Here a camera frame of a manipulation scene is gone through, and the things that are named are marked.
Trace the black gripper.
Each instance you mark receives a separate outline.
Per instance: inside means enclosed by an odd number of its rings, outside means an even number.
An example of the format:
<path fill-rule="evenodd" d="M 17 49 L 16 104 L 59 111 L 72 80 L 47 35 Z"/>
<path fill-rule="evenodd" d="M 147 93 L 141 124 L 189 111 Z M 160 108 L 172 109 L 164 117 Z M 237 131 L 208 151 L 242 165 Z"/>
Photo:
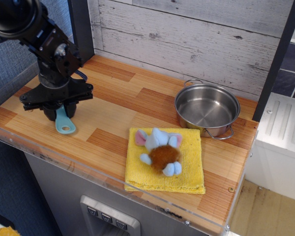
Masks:
<path fill-rule="evenodd" d="M 48 88 L 42 84 L 31 89 L 20 96 L 25 110 L 43 108 L 45 116 L 55 121 L 57 118 L 56 110 L 60 105 L 64 109 L 68 118 L 75 115 L 77 103 L 93 98 L 93 85 L 86 83 L 82 79 L 70 78 L 68 82 L 59 88 Z"/>

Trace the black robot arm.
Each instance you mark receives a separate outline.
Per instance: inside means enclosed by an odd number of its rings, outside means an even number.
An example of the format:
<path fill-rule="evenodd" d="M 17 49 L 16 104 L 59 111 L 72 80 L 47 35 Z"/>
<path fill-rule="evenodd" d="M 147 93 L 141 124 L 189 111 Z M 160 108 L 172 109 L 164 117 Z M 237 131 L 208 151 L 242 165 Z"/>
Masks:
<path fill-rule="evenodd" d="M 39 85 L 20 96 L 24 110 L 40 109 L 55 121 L 60 108 L 72 118 L 76 105 L 93 98 L 93 86 L 79 68 L 78 47 L 48 17 L 38 0 L 0 0 L 0 42 L 19 40 L 36 55 Z"/>

